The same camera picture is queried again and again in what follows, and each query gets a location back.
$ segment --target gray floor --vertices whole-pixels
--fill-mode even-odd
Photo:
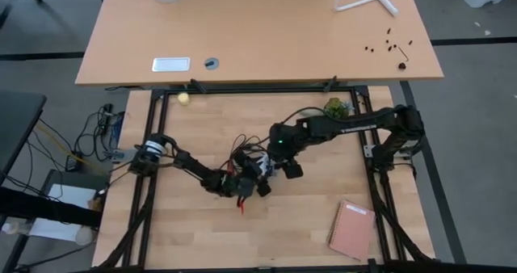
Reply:
[[[0,0],[0,9],[8,0]],[[0,30],[0,54],[83,51],[95,24],[100,0],[46,0],[42,8],[32,0],[17,0]],[[471,9],[463,0],[415,0],[430,38],[517,36],[517,0],[504,0]],[[470,263],[517,267],[517,44],[438,47],[445,73],[440,82],[412,82],[424,117],[437,166],[464,252]],[[100,87],[79,87],[74,79],[80,59],[0,61],[0,88],[40,92],[48,96],[42,117],[73,140],[88,114],[104,103],[124,109],[127,92],[106,92]],[[402,103],[401,89],[389,83]],[[58,161],[64,157],[44,140]],[[27,179],[27,150],[12,175]],[[418,189],[436,254],[452,261],[422,159],[416,159]],[[32,185],[39,187],[53,166],[35,153]],[[0,265],[13,238],[0,236]],[[49,258],[76,248],[63,241],[32,238],[23,263]],[[87,269],[93,248],[37,267],[34,272]]]

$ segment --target black metal frame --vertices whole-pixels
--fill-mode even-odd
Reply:
[[[364,108],[366,112],[372,111],[372,103],[369,98],[368,88],[366,86],[346,86],[342,83],[332,84],[332,87],[329,89],[329,84],[292,84],[292,83],[268,83],[268,84],[213,84],[208,87],[208,85],[202,86],[200,88],[198,82],[193,82],[194,84],[187,86],[172,86],[168,90],[153,90],[149,105],[149,113],[147,117],[147,122],[145,125],[145,133],[144,139],[149,136],[153,129],[153,119],[156,107],[158,105],[158,101],[162,100],[162,108],[160,112],[160,118],[158,121],[158,132],[163,132],[165,128],[165,119],[167,115],[167,107],[169,102],[169,97],[171,95],[176,95],[180,92],[187,92],[190,95],[200,95],[200,94],[246,94],[246,93],[299,93],[299,92],[349,92],[351,95],[352,104],[356,110],[356,112],[361,112],[361,106],[359,104],[359,96],[363,100]],[[379,135],[376,130],[369,131],[371,133],[372,143],[374,145],[380,143]],[[368,144],[367,132],[360,132],[359,139],[361,143],[361,148]],[[374,195],[379,195],[376,185],[376,176],[374,175],[373,169],[371,168],[371,162],[364,156],[364,165],[367,172],[368,177],[368,186],[370,189],[370,195],[372,197],[373,210],[376,213],[376,227],[377,233],[379,235],[380,240],[380,249],[382,253],[382,258],[384,262],[388,262],[393,260],[391,258],[391,252],[388,245],[388,238],[386,235],[383,214],[381,211],[382,203]],[[154,196],[156,193],[158,177],[154,175],[149,178],[149,186],[148,186],[148,195],[151,195],[151,207],[153,207]],[[140,202],[141,202],[141,192],[144,184],[144,179],[142,177],[138,177],[135,184],[135,191],[132,200],[132,207],[129,217],[129,225],[131,225],[135,216],[138,213]],[[389,178],[386,173],[380,174],[380,185],[383,187],[384,197],[386,200],[386,208],[388,213],[393,217],[394,220],[397,219],[397,212],[395,209],[393,194],[391,192],[391,188],[389,185]],[[145,259],[147,254],[147,245],[149,243],[149,232],[151,226],[152,214],[150,213],[144,221],[142,235],[141,235],[141,244],[140,250],[137,259],[137,265],[140,267],[145,267]],[[402,241],[399,238],[394,230],[392,230],[393,240],[396,244],[396,251],[398,260],[405,261],[406,254],[404,250],[404,246],[402,245]],[[132,242],[128,244],[126,247],[126,251],[124,252],[122,266],[129,266],[131,263],[132,256]],[[260,268],[232,268],[232,269],[199,269],[199,270],[157,270],[156,272],[249,272],[249,271],[263,271],[264,269]],[[331,271],[367,271],[368,266],[328,266],[328,267],[277,267],[277,268],[267,268],[266,271],[300,271],[300,272],[331,272]]]

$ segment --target wooden table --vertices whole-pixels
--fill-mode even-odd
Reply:
[[[379,2],[336,13],[334,0],[104,0],[76,83],[442,78],[414,0],[390,1],[396,18]],[[156,57],[190,57],[191,66],[155,73]],[[206,69],[209,57],[219,68]]]
[[[369,87],[373,110],[393,105],[388,87]],[[219,167],[236,135],[264,138],[269,127],[295,110],[322,107],[329,97],[349,100],[348,93],[192,95],[187,107],[170,98],[165,134],[208,167]],[[133,91],[120,146],[141,143],[150,92]],[[388,132],[379,131],[383,141]],[[308,147],[296,159],[305,175],[288,180],[281,173],[270,181],[272,193],[246,201],[241,215],[236,200],[207,193],[181,170],[162,169],[149,248],[148,269],[291,267],[362,264],[329,249],[326,238],[340,200],[372,208],[357,134],[338,136]],[[434,255],[417,188],[408,166],[389,172],[400,224],[425,254]],[[113,178],[124,173],[117,170]],[[100,264],[120,241],[128,225],[135,177],[119,180],[107,195],[94,256]],[[377,234],[370,257],[380,260]],[[393,240],[389,238],[393,249]]]

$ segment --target pink notebook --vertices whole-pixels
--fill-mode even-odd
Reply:
[[[330,231],[329,247],[348,257],[366,261],[375,213],[343,200]]]

